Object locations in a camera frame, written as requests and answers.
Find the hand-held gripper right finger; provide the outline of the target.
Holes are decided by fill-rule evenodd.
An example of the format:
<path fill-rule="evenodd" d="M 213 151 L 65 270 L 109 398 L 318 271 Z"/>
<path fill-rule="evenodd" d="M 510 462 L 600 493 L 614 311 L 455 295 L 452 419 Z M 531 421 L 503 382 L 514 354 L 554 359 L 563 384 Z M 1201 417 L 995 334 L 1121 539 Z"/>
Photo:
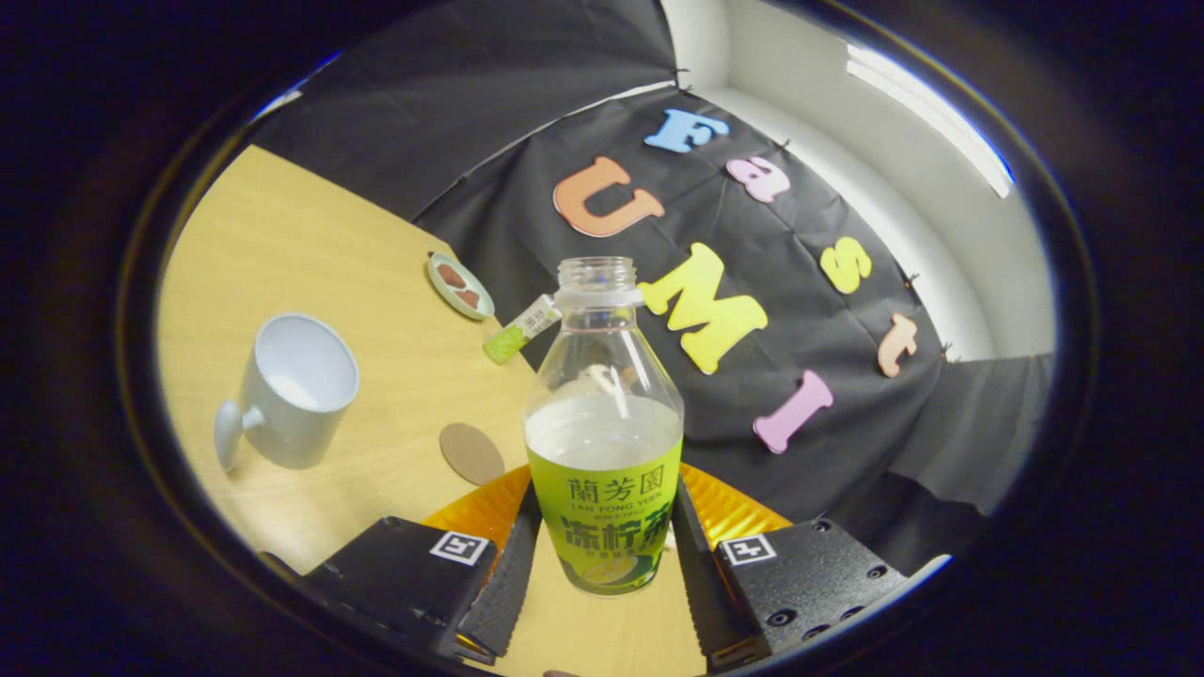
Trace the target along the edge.
<path fill-rule="evenodd" d="M 903 591 L 907 577 L 830 518 L 792 523 L 681 466 L 675 553 L 706 671 L 810 650 Z"/>

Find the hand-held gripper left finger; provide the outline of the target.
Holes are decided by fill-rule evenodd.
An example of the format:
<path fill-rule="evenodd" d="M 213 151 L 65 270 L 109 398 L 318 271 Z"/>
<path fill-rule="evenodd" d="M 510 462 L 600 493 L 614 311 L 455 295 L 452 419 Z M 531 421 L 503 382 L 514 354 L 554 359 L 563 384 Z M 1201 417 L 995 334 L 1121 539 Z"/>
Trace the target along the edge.
<path fill-rule="evenodd" d="M 380 518 L 301 587 L 401 650 L 491 666 L 509 650 L 529 595 L 541 522 L 520 466 L 425 520 Z"/>

